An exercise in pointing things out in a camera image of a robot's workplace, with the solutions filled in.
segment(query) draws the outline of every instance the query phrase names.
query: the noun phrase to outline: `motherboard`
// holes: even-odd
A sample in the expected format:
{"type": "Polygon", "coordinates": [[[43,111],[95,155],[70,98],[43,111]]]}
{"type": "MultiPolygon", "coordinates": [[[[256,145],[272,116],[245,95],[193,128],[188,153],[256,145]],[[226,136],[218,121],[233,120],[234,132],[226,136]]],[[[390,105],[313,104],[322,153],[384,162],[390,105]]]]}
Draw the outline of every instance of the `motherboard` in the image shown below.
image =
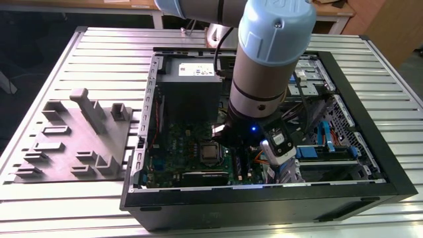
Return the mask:
{"type": "MultiPolygon", "coordinates": [[[[233,167],[240,165],[233,164],[230,149],[212,141],[210,128],[206,122],[169,124],[164,149],[152,148],[145,161],[146,187],[262,183],[260,163],[250,165],[246,177],[233,173],[233,167]]],[[[250,148],[245,154],[252,162],[257,148],[250,148]]]]}

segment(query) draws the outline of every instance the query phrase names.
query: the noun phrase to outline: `aluminum extrusion table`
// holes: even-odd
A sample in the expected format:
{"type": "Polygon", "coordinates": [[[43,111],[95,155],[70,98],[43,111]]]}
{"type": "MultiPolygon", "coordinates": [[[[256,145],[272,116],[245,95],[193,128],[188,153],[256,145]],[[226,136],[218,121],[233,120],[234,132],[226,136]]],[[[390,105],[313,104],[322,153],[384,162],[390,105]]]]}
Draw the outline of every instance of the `aluminum extrusion table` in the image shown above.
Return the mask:
{"type": "MultiPolygon", "coordinates": [[[[74,87],[85,87],[102,107],[123,102],[134,109],[125,161],[137,143],[137,122],[152,47],[204,47],[202,31],[190,37],[176,30],[82,28],[73,34],[38,96],[0,159],[0,235],[119,237],[149,235],[126,212],[118,210],[122,182],[14,184],[14,164],[30,135],[43,121],[39,107],[47,99],[69,102],[74,87]]],[[[378,50],[357,36],[313,35],[309,50],[330,51],[368,113],[397,156],[418,194],[381,205],[341,221],[172,232],[220,237],[417,237],[423,234],[423,109],[378,50]]]]}

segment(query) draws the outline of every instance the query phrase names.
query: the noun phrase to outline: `cable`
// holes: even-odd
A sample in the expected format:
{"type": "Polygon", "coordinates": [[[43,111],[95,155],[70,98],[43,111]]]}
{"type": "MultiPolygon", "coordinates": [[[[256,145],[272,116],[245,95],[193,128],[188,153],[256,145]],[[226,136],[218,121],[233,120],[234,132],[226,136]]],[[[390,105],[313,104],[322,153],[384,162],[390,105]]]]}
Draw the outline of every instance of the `cable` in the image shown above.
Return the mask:
{"type": "Polygon", "coordinates": [[[266,162],[265,160],[258,160],[260,155],[262,154],[262,150],[258,152],[258,154],[256,155],[256,157],[253,158],[253,162],[254,163],[260,163],[260,164],[269,164],[269,162],[266,162]]]}
{"type": "Polygon", "coordinates": [[[256,161],[258,159],[261,154],[262,154],[262,150],[257,153],[256,157],[253,158],[253,161],[256,161]]]}
{"type": "Polygon", "coordinates": [[[194,20],[194,21],[193,21],[193,24],[192,24],[192,27],[190,27],[190,31],[189,31],[189,35],[188,35],[188,36],[190,36],[190,34],[192,34],[192,32],[193,32],[193,28],[196,27],[196,24],[197,24],[197,21],[194,20]]]}
{"type": "Polygon", "coordinates": [[[309,123],[309,108],[308,108],[306,99],[305,99],[305,96],[304,96],[304,93],[302,93],[301,85],[298,83],[298,79],[296,77],[296,74],[293,74],[293,78],[294,78],[294,83],[296,83],[298,95],[301,96],[301,101],[302,101],[302,105],[304,105],[304,108],[305,108],[305,127],[304,127],[302,132],[306,133],[306,131],[308,131],[308,123],[309,123]]]}
{"type": "Polygon", "coordinates": [[[226,39],[226,37],[229,36],[232,30],[233,30],[233,27],[230,27],[229,30],[226,31],[226,33],[224,34],[224,36],[220,39],[220,42],[217,44],[216,50],[213,52],[212,66],[213,66],[213,72],[216,73],[217,76],[221,76],[221,71],[217,70],[217,55],[218,55],[221,44],[222,44],[224,40],[226,39]]]}
{"type": "Polygon", "coordinates": [[[282,93],[282,98],[280,100],[280,102],[282,103],[284,100],[285,100],[285,97],[286,97],[286,91],[288,91],[288,85],[285,86],[285,89],[284,89],[284,93],[282,93]]]}
{"type": "Polygon", "coordinates": [[[158,134],[158,101],[156,99],[156,133],[153,135],[153,139],[150,141],[150,145],[147,147],[147,150],[150,150],[150,148],[152,148],[152,145],[153,145],[156,138],[157,138],[157,134],[158,134]]]}

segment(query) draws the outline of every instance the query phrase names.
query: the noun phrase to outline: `blue connector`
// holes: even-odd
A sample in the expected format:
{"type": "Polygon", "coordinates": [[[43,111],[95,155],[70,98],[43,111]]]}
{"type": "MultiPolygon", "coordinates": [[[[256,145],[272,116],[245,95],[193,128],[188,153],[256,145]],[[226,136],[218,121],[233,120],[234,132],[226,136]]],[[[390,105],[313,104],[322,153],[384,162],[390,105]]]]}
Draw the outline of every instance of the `blue connector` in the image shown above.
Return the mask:
{"type": "Polygon", "coordinates": [[[317,152],[313,147],[300,147],[298,149],[302,158],[317,158],[317,152]]]}
{"type": "Polygon", "coordinates": [[[352,157],[356,159],[356,158],[357,158],[357,151],[356,151],[356,148],[354,148],[353,146],[350,146],[350,147],[348,148],[348,151],[349,151],[349,153],[350,153],[352,157]]]}

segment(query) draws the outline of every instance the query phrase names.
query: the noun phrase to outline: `black cable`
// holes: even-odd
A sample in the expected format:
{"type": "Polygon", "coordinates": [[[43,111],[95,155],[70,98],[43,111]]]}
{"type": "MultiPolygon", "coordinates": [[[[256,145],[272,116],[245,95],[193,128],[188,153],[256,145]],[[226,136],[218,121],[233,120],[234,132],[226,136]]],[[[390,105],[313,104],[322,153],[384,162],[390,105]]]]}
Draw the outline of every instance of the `black cable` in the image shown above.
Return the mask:
{"type": "Polygon", "coordinates": [[[301,96],[301,101],[302,101],[302,105],[304,105],[304,108],[305,108],[305,126],[304,126],[302,132],[306,133],[306,131],[308,131],[308,121],[309,121],[309,108],[308,108],[306,99],[305,99],[305,96],[304,96],[304,93],[302,93],[302,88],[301,88],[301,85],[298,83],[298,78],[296,77],[296,74],[293,74],[293,78],[294,78],[294,83],[296,83],[298,95],[301,96]]]}
{"type": "Polygon", "coordinates": [[[224,40],[226,39],[226,37],[229,36],[230,32],[233,30],[233,27],[229,28],[229,30],[226,31],[226,33],[224,34],[218,44],[217,44],[217,47],[216,47],[216,50],[213,52],[213,72],[216,73],[216,75],[221,76],[221,71],[217,70],[217,55],[218,55],[218,51],[220,51],[220,47],[221,47],[221,44],[224,42],[224,40]]]}

